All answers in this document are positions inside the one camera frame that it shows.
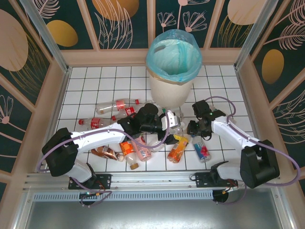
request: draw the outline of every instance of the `orange juice bottle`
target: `orange juice bottle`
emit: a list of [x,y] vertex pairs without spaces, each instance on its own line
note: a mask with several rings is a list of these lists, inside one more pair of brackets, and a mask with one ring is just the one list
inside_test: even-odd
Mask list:
[[169,159],[173,163],[178,163],[181,160],[183,152],[188,144],[188,139],[185,137],[181,137],[181,140],[173,146],[172,150],[167,156],[167,159]]
[[137,163],[137,156],[134,152],[132,143],[130,141],[120,143],[121,150],[123,152],[124,158],[130,165],[130,169],[134,170],[139,167]]

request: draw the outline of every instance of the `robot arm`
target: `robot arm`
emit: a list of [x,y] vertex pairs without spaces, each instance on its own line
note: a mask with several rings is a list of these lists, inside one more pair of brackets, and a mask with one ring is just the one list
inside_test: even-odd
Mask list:
[[[86,187],[92,186],[96,180],[93,169],[89,164],[78,160],[76,156],[100,146],[129,140],[123,133],[117,131],[105,131],[100,133],[101,130],[117,129],[126,132],[133,138],[137,138],[142,132],[157,133],[159,140],[164,138],[165,130],[167,128],[166,116],[165,114],[162,114],[159,117],[157,114],[158,108],[155,105],[146,104],[136,115],[121,119],[118,123],[114,123],[104,128],[71,133],[67,128],[58,130],[42,148],[42,153],[44,155],[65,140],[75,137],[80,138],[57,148],[52,154],[46,157],[51,175],[53,177],[68,175],[69,177],[77,179]],[[180,120],[174,113],[167,111],[167,115],[171,120],[170,128],[175,128],[180,125]],[[167,144],[172,144],[175,143],[173,141],[177,140],[169,136],[165,142]]]
[[[248,139],[239,135],[227,123],[226,115],[219,110],[211,111],[205,100],[193,104],[193,109],[198,122],[190,121],[187,133],[201,137],[211,137],[212,132],[218,134],[230,143],[239,153],[239,159],[221,162],[214,166],[217,171],[212,171],[221,179],[242,180],[248,187],[254,188],[280,175],[275,152],[262,148],[249,141],[260,141],[247,135],[243,130],[231,123]],[[265,145],[273,146],[268,140]]]

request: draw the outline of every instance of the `garbage bag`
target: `garbage bag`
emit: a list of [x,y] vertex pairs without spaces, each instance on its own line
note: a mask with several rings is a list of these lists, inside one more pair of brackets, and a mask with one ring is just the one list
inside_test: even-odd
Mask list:
[[168,30],[157,36],[146,56],[146,67],[158,80],[184,84],[194,79],[202,56],[194,36],[182,30]]

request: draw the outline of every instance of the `white trash can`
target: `white trash can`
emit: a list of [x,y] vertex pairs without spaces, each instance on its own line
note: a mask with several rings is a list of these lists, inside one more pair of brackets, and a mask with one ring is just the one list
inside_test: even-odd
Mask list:
[[157,36],[146,56],[152,99],[168,109],[184,104],[201,66],[201,52],[193,35],[169,30]]
[[177,108],[185,103],[190,93],[193,80],[183,85],[171,84],[153,77],[155,73],[149,69],[147,71],[150,73],[149,81],[152,89],[152,99],[155,103],[167,109]]

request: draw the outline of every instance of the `white tile floor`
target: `white tile floor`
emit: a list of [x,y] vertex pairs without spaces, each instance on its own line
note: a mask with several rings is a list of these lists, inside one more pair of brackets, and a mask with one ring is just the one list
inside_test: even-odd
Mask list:
[[[220,95],[232,100],[237,108],[234,116],[237,126],[253,135],[233,66],[202,66],[186,103],[180,107],[185,116],[184,122],[196,120],[192,104],[211,95]],[[120,98],[140,99],[140,102],[152,100],[149,73],[144,66],[73,68],[57,129],[66,127],[71,132],[86,130],[86,127],[78,124],[78,119],[93,116],[110,118],[112,113],[97,115],[94,110],[95,104]],[[232,111],[229,103],[221,99],[213,99],[211,103],[227,114]],[[155,135],[147,134],[147,142],[154,137]],[[237,157],[237,152],[232,146],[215,134],[205,143],[212,156],[207,163],[199,162],[193,145],[189,144],[181,161],[173,164],[166,159],[172,146],[166,146],[160,152],[153,153],[151,160],[139,161],[139,168],[134,171],[210,169],[218,162]],[[121,151],[118,144],[110,147],[117,152]],[[125,161],[107,160],[91,153],[79,155],[78,159],[91,164],[96,172],[130,171]]]

